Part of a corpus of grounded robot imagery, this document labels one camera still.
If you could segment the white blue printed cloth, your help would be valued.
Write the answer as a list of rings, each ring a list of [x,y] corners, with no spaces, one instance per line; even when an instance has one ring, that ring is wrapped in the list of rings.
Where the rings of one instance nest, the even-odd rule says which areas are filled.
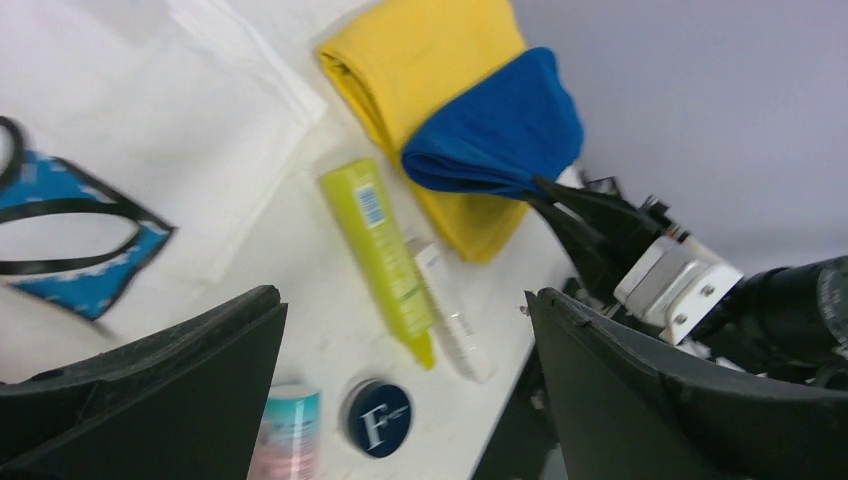
[[[282,1],[1,5],[1,282],[88,320],[217,281],[326,105]]]

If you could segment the pink teal bottle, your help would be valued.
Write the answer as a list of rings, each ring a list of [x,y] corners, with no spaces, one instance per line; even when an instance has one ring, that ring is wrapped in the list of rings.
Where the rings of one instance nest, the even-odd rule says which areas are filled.
[[[250,479],[315,479],[321,393],[303,384],[273,385],[248,470]]]

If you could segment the yellow cloth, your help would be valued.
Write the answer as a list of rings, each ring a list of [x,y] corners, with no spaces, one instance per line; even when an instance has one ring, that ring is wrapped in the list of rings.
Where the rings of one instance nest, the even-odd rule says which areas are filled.
[[[381,1],[317,47],[321,68],[389,162],[440,107],[526,48],[508,1]],[[503,197],[406,184],[462,260],[493,260],[527,208]]]

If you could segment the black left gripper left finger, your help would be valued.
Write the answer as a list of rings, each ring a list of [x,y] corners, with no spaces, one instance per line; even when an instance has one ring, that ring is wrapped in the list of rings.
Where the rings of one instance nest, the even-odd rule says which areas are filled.
[[[244,479],[286,323],[263,285],[1,388],[5,479]]]

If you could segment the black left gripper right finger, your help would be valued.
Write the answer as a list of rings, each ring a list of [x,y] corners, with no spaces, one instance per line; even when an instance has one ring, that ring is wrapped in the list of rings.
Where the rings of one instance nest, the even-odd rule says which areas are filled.
[[[843,479],[847,396],[729,369],[552,288],[526,303],[572,479]]]

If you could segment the dark blue round tin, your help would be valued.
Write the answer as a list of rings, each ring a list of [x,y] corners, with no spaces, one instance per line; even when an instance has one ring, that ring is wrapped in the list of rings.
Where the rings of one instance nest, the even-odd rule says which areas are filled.
[[[339,428],[355,450],[382,459],[404,444],[413,420],[413,402],[405,389],[384,379],[369,378],[356,384],[345,397]]]

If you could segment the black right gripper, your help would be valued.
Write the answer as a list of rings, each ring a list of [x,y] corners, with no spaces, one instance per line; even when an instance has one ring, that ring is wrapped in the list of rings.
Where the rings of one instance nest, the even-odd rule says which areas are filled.
[[[847,257],[743,279],[690,338],[742,370],[806,385],[847,383]]]

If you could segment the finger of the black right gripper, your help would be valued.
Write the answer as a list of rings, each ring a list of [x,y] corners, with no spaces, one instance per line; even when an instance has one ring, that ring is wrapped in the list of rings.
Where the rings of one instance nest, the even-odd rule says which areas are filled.
[[[547,222],[589,294],[613,302],[614,290],[663,235],[659,223],[613,195],[535,176],[526,201]]]

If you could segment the yellow-green tube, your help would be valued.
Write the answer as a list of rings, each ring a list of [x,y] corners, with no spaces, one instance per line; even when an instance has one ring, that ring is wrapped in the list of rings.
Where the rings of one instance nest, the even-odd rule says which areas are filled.
[[[365,158],[331,170],[319,185],[387,329],[422,369],[433,369],[433,309],[376,161]]]

